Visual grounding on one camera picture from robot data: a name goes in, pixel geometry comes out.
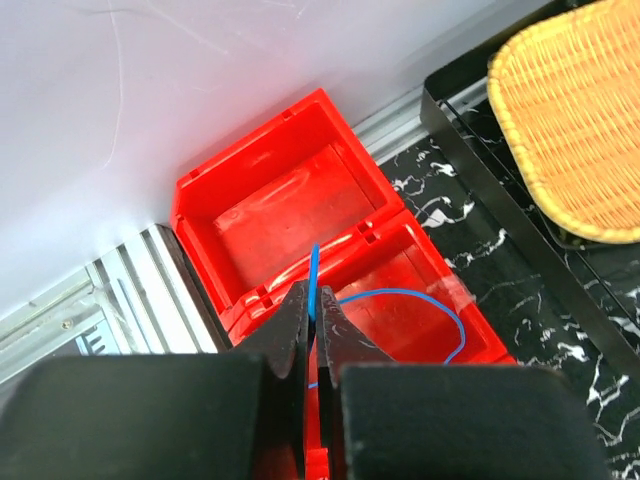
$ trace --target black tray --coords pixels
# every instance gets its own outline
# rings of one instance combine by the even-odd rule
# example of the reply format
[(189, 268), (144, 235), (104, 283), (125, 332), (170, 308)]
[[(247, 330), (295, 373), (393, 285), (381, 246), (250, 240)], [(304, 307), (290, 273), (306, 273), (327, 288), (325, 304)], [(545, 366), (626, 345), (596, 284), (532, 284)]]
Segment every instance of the black tray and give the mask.
[[(497, 137), (502, 138), (488, 100), (475, 109), (466, 109), (466, 112), (457, 111), (449, 102), (450, 98), (486, 78), (491, 58), (515, 33), (528, 25), (587, 3), (591, 2), (550, 2), (429, 76), (424, 84), (420, 118), (469, 190), (480, 198), (508, 232), (523, 256), (538, 270), (547, 288), (580, 324), (591, 342), (612, 367), (640, 382), (640, 357), (583, 288), (583, 282), (568, 267), (568, 262), (565, 262), (564, 252), (572, 251), (581, 267), (591, 272), (632, 322), (635, 316), (631, 316), (616, 292), (610, 288), (609, 282), (603, 280), (598, 268), (590, 263), (591, 258), (586, 255), (588, 249), (619, 252), (620, 247), (598, 248), (601, 244), (569, 236), (540, 212), (524, 185), (506, 143), (487, 140), (487, 129), (493, 129), (494, 133), (497, 129)], [(449, 121), (446, 114), (454, 120)], [(634, 252), (627, 250), (623, 254)]]

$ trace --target red box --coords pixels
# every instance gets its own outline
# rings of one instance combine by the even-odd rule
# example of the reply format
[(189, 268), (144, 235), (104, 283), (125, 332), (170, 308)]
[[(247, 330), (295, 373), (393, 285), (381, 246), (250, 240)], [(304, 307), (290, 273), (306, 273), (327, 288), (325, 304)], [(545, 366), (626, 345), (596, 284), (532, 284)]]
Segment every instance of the red box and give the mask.
[[(301, 260), (308, 265), (308, 257)], [(308, 276), (301, 272), (298, 278)], [(407, 210), (361, 232), (338, 251), (320, 252), (318, 283), (338, 299), (378, 288), (405, 288), (434, 297), (457, 313), (466, 344), (452, 363), (491, 363), (507, 351), (473, 298)], [(278, 308), (289, 285), (272, 293), (270, 307), (248, 309), (229, 332), (240, 342)], [(442, 363), (460, 343), (455, 322), (422, 299), (404, 295), (363, 298), (343, 306), (347, 318), (381, 349), (402, 362)]]
[(348, 243), (403, 208), (318, 90), (180, 179), (171, 223), (229, 330), (291, 285), (314, 243)]

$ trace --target woven basket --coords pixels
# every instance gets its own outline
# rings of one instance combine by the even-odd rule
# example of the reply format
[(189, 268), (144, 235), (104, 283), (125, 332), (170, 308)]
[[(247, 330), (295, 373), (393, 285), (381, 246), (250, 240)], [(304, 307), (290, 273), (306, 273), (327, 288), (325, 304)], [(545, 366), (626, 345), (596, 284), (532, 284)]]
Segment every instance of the woven basket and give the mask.
[(489, 101), (534, 201), (571, 233), (640, 241), (640, 0), (602, 0), (511, 38)]

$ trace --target black marble surface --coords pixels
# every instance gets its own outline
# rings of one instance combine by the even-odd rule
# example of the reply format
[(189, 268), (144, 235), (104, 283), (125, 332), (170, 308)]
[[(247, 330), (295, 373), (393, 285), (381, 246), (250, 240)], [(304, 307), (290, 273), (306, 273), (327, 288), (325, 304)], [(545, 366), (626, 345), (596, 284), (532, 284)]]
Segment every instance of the black marble surface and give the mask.
[[(504, 163), (511, 162), (508, 168), (513, 176), (503, 172), (499, 178), (536, 217), (526, 191), (519, 190), (519, 174), (488, 106), (480, 105), (467, 115), (484, 140), (475, 145), (477, 151), (489, 155), (488, 147)], [(478, 143), (468, 131), (461, 133)], [(507, 232), (461, 183), (432, 139), (413, 145), (381, 169), (475, 296), (510, 353), (524, 365), (546, 365), (568, 377), (593, 420), (612, 476), (640, 479), (640, 385), (612, 371)], [(563, 250), (563, 255), (611, 321), (640, 351), (640, 245)]]

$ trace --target blue wire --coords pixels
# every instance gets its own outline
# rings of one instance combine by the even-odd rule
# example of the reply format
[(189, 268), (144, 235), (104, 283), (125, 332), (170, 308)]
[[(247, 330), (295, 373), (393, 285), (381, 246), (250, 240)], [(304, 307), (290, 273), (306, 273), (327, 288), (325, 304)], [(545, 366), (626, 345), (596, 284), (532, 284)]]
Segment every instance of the blue wire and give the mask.
[(311, 323), (316, 323), (316, 297), (318, 291), (318, 264), (320, 263), (320, 247), (315, 244), (311, 249), (311, 262), (309, 263), (309, 298), (307, 299), (307, 312)]
[(387, 295), (387, 294), (408, 295), (411, 297), (421, 298), (425, 302), (429, 302), (434, 307), (438, 307), (444, 313), (449, 315), (449, 317), (451, 317), (451, 319), (454, 322), (456, 322), (456, 325), (458, 326), (458, 330), (460, 331), (460, 344), (458, 345), (458, 348), (456, 348), (453, 352), (451, 352), (449, 356), (445, 359), (445, 361), (443, 362), (445, 365), (451, 362), (451, 360), (453, 360), (455, 356), (462, 351), (467, 341), (466, 334), (464, 331), (464, 325), (462, 324), (462, 321), (460, 320), (460, 318), (458, 318), (458, 316), (454, 312), (451, 311), (451, 309), (449, 309), (449, 307), (447, 307), (446, 305), (443, 305), (442, 303), (437, 301), (435, 298), (430, 297), (429, 295), (425, 295), (424, 293), (416, 292), (415, 290), (406, 290), (404, 288), (380, 288), (378, 290), (370, 290), (368, 292), (356, 293), (355, 295), (352, 295), (350, 297), (343, 298), (342, 300), (340, 300), (340, 305), (345, 305), (347, 303), (360, 300), (361, 298), (374, 297), (376, 295)]

